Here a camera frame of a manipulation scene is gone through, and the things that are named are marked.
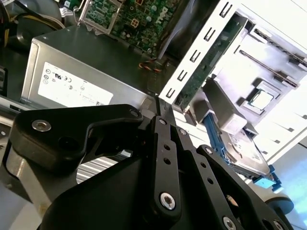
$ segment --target silver metal frame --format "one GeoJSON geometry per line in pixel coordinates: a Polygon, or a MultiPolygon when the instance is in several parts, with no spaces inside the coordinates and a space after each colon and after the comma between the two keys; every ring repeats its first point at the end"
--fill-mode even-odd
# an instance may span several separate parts
{"type": "Polygon", "coordinates": [[[116,13],[113,14],[113,17],[112,17],[112,21],[111,21],[111,24],[108,28],[105,28],[97,23],[94,23],[93,21],[89,20],[86,18],[90,8],[92,7],[92,3],[93,1],[92,0],[87,0],[84,7],[83,7],[83,10],[82,10],[82,13],[80,15],[80,18],[79,18],[79,23],[83,23],[86,25],[86,27],[88,28],[88,30],[92,30],[93,28],[95,29],[95,34],[96,35],[99,35],[99,34],[110,34],[111,31],[112,31],[112,28],[114,26],[114,23],[117,19],[117,16],[118,16],[118,13],[119,13],[119,10],[121,8],[121,5],[122,3],[116,1],[116,0],[108,0],[110,1],[111,3],[113,3],[114,5],[116,5],[118,7],[116,13]]]}
{"type": "Polygon", "coordinates": [[[239,1],[220,0],[159,97],[172,104],[236,12],[239,1]]]}

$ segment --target mounting hole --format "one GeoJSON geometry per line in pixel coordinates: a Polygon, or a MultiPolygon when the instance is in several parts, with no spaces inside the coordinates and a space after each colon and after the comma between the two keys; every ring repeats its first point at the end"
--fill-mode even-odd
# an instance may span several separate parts
{"type": "Polygon", "coordinates": [[[164,158],[163,160],[165,164],[171,164],[171,161],[168,158],[164,158]]]}
{"type": "Polygon", "coordinates": [[[74,138],[61,137],[59,139],[59,146],[64,150],[74,151],[79,148],[79,143],[74,138]]]}
{"type": "Polygon", "coordinates": [[[273,225],[270,222],[268,222],[266,219],[262,219],[262,222],[264,226],[267,228],[267,230],[274,230],[273,225]]]}
{"type": "Polygon", "coordinates": [[[133,115],[133,116],[139,116],[137,112],[135,112],[134,110],[130,109],[130,113],[133,115]]]}
{"type": "Polygon", "coordinates": [[[171,150],[171,148],[170,148],[168,145],[164,145],[164,148],[165,148],[166,150],[168,150],[168,151],[171,150]]]}
{"type": "Polygon", "coordinates": [[[207,181],[208,181],[210,184],[213,184],[213,180],[211,180],[211,178],[207,178],[207,181]]]}
{"type": "Polygon", "coordinates": [[[163,120],[162,118],[159,118],[159,121],[160,121],[160,123],[163,124],[163,125],[166,125],[166,124],[167,124],[167,122],[166,122],[165,120],[163,120]]]}

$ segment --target wire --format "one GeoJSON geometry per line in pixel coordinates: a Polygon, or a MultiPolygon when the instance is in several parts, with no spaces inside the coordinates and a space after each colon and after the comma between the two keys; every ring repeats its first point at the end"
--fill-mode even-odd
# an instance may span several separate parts
{"type": "Polygon", "coordinates": [[[9,33],[10,33],[10,30],[7,29],[5,30],[4,32],[4,47],[6,47],[7,43],[8,43],[8,40],[9,40],[9,33]]]}
{"type": "Polygon", "coordinates": [[[155,72],[155,73],[160,73],[162,70],[161,69],[157,69],[157,68],[151,68],[149,67],[148,65],[146,64],[151,64],[151,63],[154,63],[157,59],[154,58],[154,59],[150,59],[148,61],[145,61],[145,62],[141,62],[139,64],[139,68],[141,69],[146,69],[146,70],[149,70],[149,71],[152,71],[152,72],[155,72]]]}
{"type": "Polygon", "coordinates": [[[40,22],[40,23],[43,23],[43,24],[49,26],[49,27],[50,27],[51,29],[53,29],[53,30],[58,30],[58,28],[54,27],[53,25],[51,25],[51,24],[49,24],[49,23],[47,23],[47,22],[45,22],[45,21],[43,21],[43,20],[40,20],[39,18],[36,18],[35,16],[28,15],[28,16],[24,16],[23,18],[32,19],[32,20],[34,20],[34,21],[37,21],[37,22],[40,22]]]}
{"type": "Polygon", "coordinates": [[[58,19],[53,18],[53,17],[48,16],[48,15],[44,15],[44,14],[40,14],[40,15],[41,15],[42,17],[44,17],[45,19],[48,19],[48,20],[50,20],[50,21],[55,22],[55,23],[58,24],[62,29],[65,28],[65,25],[64,25],[62,22],[60,22],[58,19]]]}
{"type": "Polygon", "coordinates": [[[57,24],[57,26],[59,26],[60,28],[65,28],[65,26],[63,25],[63,23],[61,23],[58,19],[50,17],[48,15],[44,15],[44,14],[39,14],[36,13],[32,10],[30,10],[29,8],[27,8],[25,5],[23,5],[21,2],[19,2],[18,0],[15,0],[14,3],[19,6],[20,8],[22,8],[29,16],[33,16],[36,17],[36,19],[39,19],[40,21],[44,21],[47,22],[48,25],[50,25],[50,23],[55,23],[57,24]]]}
{"type": "Polygon", "coordinates": [[[39,15],[38,13],[30,10],[29,8],[27,8],[25,5],[23,5],[21,2],[19,2],[18,0],[14,1],[14,4],[16,4],[17,6],[19,6],[21,9],[23,9],[25,12],[27,12],[28,14],[31,14],[32,16],[35,16],[36,18],[40,19],[40,20],[44,20],[44,18],[39,15]]]}

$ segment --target expansion slot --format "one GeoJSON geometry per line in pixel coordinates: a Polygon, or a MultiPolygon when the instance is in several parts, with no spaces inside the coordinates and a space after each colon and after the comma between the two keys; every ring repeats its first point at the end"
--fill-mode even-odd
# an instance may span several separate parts
{"type": "Polygon", "coordinates": [[[275,46],[276,48],[278,48],[280,51],[282,51],[283,53],[287,54],[289,57],[291,57],[293,60],[298,61],[300,64],[302,64],[303,66],[307,67],[307,62],[305,62],[304,60],[302,60],[299,56],[290,53],[288,50],[286,50],[285,48],[281,47],[279,44],[277,44],[276,42],[274,42],[272,39],[270,39],[267,35],[265,35],[264,33],[262,33],[261,31],[259,31],[258,29],[255,29],[254,31],[257,35],[259,35],[260,37],[262,37],[263,39],[265,39],[269,44],[275,46]]]}
{"type": "Polygon", "coordinates": [[[255,59],[253,56],[251,56],[251,55],[249,55],[248,53],[246,53],[245,51],[240,50],[239,52],[240,52],[240,54],[242,54],[242,55],[248,57],[249,59],[253,60],[253,61],[256,62],[257,64],[261,65],[261,66],[264,67],[266,70],[270,71],[272,74],[274,74],[274,76],[275,76],[276,78],[279,78],[279,79],[285,81],[286,83],[288,83],[289,85],[291,85],[291,86],[294,87],[295,89],[298,88],[299,85],[298,85],[297,83],[291,81],[290,79],[284,77],[283,75],[281,75],[280,73],[278,73],[278,72],[276,72],[275,70],[271,69],[270,67],[264,65],[262,62],[258,61],[258,60],[255,59]]]}

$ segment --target slot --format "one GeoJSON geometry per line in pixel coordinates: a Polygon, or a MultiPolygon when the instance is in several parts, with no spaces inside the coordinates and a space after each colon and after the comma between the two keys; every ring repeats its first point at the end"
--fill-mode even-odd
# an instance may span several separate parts
{"type": "Polygon", "coordinates": [[[184,78],[185,78],[185,76],[187,75],[187,73],[188,72],[185,72],[185,71],[183,70],[181,73],[180,73],[180,75],[179,75],[179,77],[177,78],[179,81],[182,81],[184,78]]]}
{"type": "Polygon", "coordinates": [[[213,28],[211,27],[203,39],[209,42],[214,33],[215,33],[215,30],[213,30],[213,28]]]}
{"type": "Polygon", "coordinates": [[[14,105],[11,105],[11,104],[10,104],[10,109],[15,110],[17,112],[23,112],[24,111],[23,109],[18,108],[18,107],[14,106],[14,105]]]}
{"type": "Polygon", "coordinates": [[[167,97],[167,98],[171,98],[171,97],[173,96],[174,92],[175,92],[175,90],[173,90],[172,88],[170,88],[170,90],[168,91],[166,97],[167,97]]]}
{"type": "Polygon", "coordinates": [[[232,8],[232,4],[229,4],[229,2],[226,3],[226,5],[224,6],[223,10],[220,13],[220,16],[222,18],[226,17],[226,15],[228,14],[231,8],[232,8]]]}
{"type": "Polygon", "coordinates": [[[200,52],[198,52],[198,55],[196,55],[197,54],[197,50],[195,50],[195,52],[194,52],[194,54],[193,54],[193,56],[190,58],[190,61],[191,62],[193,62],[193,63],[195,63],[195,61],[198,59],[198,57],[200,56],[200,52]]]}

